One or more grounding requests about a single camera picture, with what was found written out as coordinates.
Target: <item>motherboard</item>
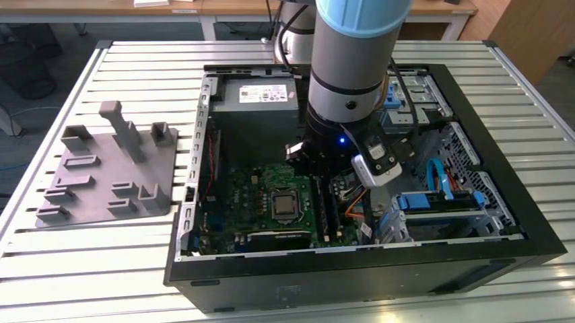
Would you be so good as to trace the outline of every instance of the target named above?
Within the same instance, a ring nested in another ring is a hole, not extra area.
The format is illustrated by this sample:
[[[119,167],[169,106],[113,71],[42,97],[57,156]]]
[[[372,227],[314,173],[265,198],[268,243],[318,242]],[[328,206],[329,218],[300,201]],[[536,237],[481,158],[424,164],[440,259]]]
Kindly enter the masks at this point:
[[[230,168],[226,176],[225,207],[206,212],[201,245],[206,254],[324,248],[357,244],[357,223],[344,219],[337,238],[321,234],[314,212],[313,182],[294,176],[285,164]],[[346,189],[344,178],[333,179],[336,194]]]

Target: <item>wooden desk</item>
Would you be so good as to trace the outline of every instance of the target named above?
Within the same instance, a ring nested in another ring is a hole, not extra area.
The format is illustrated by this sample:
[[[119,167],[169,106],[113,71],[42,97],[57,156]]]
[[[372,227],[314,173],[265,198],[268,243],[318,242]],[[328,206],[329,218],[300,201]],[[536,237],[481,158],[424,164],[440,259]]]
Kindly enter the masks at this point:
[[[278,1],[269,0],[272,12]],[[266,15],[265,0],[202,0],[202,15]],[[442,0],[412,0],[409,15],[474,15],[477,8],[470,0],[461,0],[452,5]]]
[[[277,0],[269,0],[272,14],[278,7]],[[460,31],[477,8],[470,0],[460,0],[458,5],[442,0],[412,0],[406,22],[446,23],[441,40],[457,40]],[[202,0],[201,15],[205,40],[214,40],[213,26],[215,22],[265,22],[268,8],[265,0]]]
[[[457,40],[477,8],[470,0],[412,0],[406,22],[445,23],[442,40]],[[270,0],[272,13],[278,1]],[[0,0],[0,23],[198,22],[205,40],[214,40],[215,22],[265,22],[265,0],[173,1],[162,7],[134,8],[133,0]]]
[[[161,7],[134,8],[133,0],[0,0],[0,15],[121,16],[199,14],[202,1],[173,1]]]

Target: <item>black case frame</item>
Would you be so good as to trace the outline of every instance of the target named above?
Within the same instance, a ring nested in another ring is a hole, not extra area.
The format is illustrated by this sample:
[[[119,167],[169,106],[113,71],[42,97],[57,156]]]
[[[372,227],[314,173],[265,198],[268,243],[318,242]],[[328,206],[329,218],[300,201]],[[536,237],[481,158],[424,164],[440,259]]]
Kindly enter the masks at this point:
[[[214,66],[206,70],[246,70]],[[202,312],[268,310],[338,302],[465,292],[517,268],[541,264],[565,248],[521,184],[486,128],[444,65],[424,69],[452,108],[525,239],[354,252],[174,262],[174,227],[163,283],[174,286]]]

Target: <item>blue cable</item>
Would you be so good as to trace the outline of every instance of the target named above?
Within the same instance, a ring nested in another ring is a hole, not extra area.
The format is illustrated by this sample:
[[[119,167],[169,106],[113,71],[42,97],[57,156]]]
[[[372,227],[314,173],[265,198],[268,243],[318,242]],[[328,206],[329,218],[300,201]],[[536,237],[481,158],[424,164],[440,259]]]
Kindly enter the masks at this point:
[[[433,168],[437,171],[437,178],[438,178],[438,187],[434,187],[434,181],[433,181]],[[441,190],[445,194],[445,199],[452,200],[452,193],[450,193],[450,187],[449,187],[449,178],[446,177],[445,171],[442,169],[441,161],[437,158],[429,158],[426,167],[425,167],[425,178],[428,182],[428,190]]]
[[[0,168],[0,171],[2,171],[2,170],[13,170],[14,168],[19,168],[19,167],[23,167],[23,166],[27,166],[27,163],[2,167],[2,168]]]

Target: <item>blue clip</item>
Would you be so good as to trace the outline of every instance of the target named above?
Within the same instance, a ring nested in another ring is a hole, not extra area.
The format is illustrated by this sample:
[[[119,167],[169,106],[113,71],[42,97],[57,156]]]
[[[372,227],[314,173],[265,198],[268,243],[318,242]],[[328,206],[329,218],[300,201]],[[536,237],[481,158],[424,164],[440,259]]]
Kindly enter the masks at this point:
[[[438,187],[434,187],[433,182],[433,167],[437,171],[438,177]],[[425,168],[425,179],[428,183],[428,190],[440,190],[445,194],[445,200],[452,200],[452,193],[449,187],[449,178],[446,177],[445,171],[442,169],[441,161],[437,158],[429,158]]]
[[[409,206],[409,209],[428,209],[429,208],[429,201],[428,197],[422,193],[417,194],[405,194],[404,195],[406,199],[406,204]]]
[[[486,201],[485,201],[485,197],[482,196],[482,193],[476,190],[473,192],[473,197],[474,197],[474,200],[476,200],[476,202],[478,204],[478,207],[484,208],[485,204],[486,204]]]
[[[401,107],[401,101],[394,96],[394,86],[389,85],[386,88],[386,97],[384,100],[384,108],[385,109],[397,109]]]
[[[406,200],[404,196],[397,196],[397,204],[398,204],[398,209],[404,210],[406,209]]]

